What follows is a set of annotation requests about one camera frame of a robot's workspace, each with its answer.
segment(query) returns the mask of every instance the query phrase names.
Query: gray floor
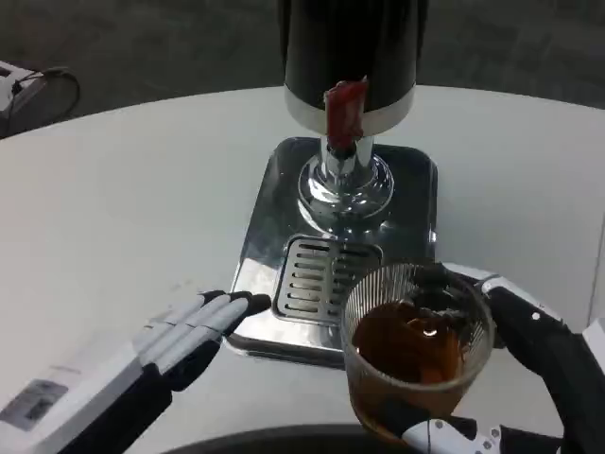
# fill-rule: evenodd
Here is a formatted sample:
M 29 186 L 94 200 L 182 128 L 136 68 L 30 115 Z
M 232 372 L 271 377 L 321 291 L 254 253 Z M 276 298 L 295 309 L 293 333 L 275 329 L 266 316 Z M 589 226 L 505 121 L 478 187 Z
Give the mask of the gray floor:
M 2 0 L 0 60 L 68 65 L 74 115 L 278 85 L 275 16 L 273 0 Z M 605 107 L 605 0 L 432 0 L 425 39 L 420 83 Z

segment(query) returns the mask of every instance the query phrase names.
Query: black and white robotic hand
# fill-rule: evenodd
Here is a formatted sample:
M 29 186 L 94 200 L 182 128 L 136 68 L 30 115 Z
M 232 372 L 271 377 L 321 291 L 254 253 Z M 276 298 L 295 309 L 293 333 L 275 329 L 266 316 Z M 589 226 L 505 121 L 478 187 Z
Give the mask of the black and white robotic hand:
M 208 367 L 267 295 L 201 293 L 132 339 L 92 337 L 0 410 L 0 454 L 122 453 Z
M 432 418 L 426 410 L 396 401 L 385 404 L 383 423 L 422 453 L 605 453 L 605 319 L 574 334 L 552 309 L 508 279 L 456 264 L 443 266 L 483 294 L 496 324 L 497 346 L 508 348 L 543 379 L 564 435 L 555 438 L 504 426 L 482 434 L 475 420 Z
M 397 401 L 384 407 L 389 429 L 428 454 L 604 453 L 605 319 L 573 334 L 554 311 L 509 280 L 443 266 L 483 294 L 500 346 L 544 380 L 564 435 L 503 426 L 482 434 L 472 419 L 437 419 Z M 221 337 L 269 307 L 267 295 L 212 291 L 150 320 L 133 340 L 91 340 L 0 410 L 0 454 L 124 452 L 170 405 L 172 393 L 208 367 Z

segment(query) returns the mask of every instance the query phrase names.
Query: white table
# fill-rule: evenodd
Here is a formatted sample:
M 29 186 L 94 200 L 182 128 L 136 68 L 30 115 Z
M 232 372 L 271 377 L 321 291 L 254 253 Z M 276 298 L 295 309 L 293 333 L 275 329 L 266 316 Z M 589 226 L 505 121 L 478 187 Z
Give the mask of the white table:
M 440 258 L 507 275 L 581 329 L 591 304 L 605 309 L 605 291 L 591 303 L 593 285 L 604 287 L 595 278 L 604 125 L 604 112 L 579 106 L 419 87 L 409 117 L 378 140 L 437 162 Z M 268 88 L 0 142 L 0 406 L 90 330 L 133 332 L 198 288 L 228 288 L 267 158 L 294 135 L 309 133 L 286 113 L 282 89 Z M 561 433 L 541 381 L 506 352 L 493 354 L 458 412 Z M 353 421 L 341 371 L 223 348 L 130 452 Z

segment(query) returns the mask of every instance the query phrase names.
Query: drip tray grate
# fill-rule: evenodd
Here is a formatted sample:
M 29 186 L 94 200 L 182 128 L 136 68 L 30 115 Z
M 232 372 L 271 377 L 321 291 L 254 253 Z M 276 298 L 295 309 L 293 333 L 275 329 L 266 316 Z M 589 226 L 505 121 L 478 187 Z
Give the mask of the drip tray grate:
M 290 242 L 277 291 L 280 316 L 338 323 L 351 287 L 380 266 L 381 252 L 366 244 L 318 238 Z

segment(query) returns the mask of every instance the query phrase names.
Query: label on robot hand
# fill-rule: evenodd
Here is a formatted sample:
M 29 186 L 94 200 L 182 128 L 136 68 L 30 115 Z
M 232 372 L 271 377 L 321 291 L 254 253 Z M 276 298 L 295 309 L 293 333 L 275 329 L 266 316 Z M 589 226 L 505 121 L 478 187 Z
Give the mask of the label on robot hand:
M 32 430 L 67 391 L 58 383 L 34 380 L 0 411 L 0 422 Z

